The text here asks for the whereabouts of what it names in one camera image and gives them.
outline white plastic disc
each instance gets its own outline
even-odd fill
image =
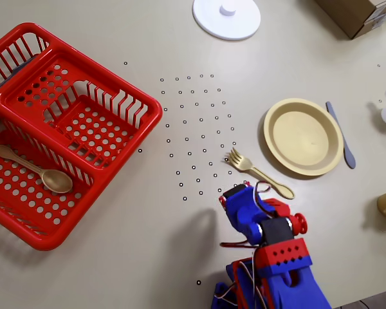
[[[251,37],[261,19],[253,0],[194,0],[193,15],[206,32],[228,41]]]

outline spoon handle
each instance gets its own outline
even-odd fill
[[[7,147],[5,145],[0,145],[0,157],[3,159],[13,160],[17,163],[20,163],[24,167],[27,167],[29,170],[31,170],[37,174],[42,174],[41,168],[30,163],[29,161],[17,156],[9,147]]]

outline wooden spoon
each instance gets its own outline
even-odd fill
[[[56,169],[41,169],[36,165],[17,156],[9,147],[0,145],[0,157],[20,163],[29,170],[39,174],[44,185],[56,193],[67,193],[73,188],[73,180],[66,174]]]

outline wooden fork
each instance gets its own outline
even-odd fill
[[[282,185],[281,183],[278,183],[271,179],[269,176],[264,174],[262,171],[260,171],[258,168],[254,167],[252,161],[247,159],[245,156],[242,156],[236,149],[232,149],[232,151],[229,153],[229,162],[238,170],[241,172],[246,171],[253,171],[256,174],[258,174],[260,177],[262,177],[264,180],[266,180],[268,183],[271,184],[271,186],[284,198],[287,198],[289,200],[292,200],[295,198],[295,193],[285,185]]]

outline cable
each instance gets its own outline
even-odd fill
[[[367,306],[363,301],[359,301],[361,302],[362,304],[364,304],[366,306],[367,309],[370,309],[369,306]]]

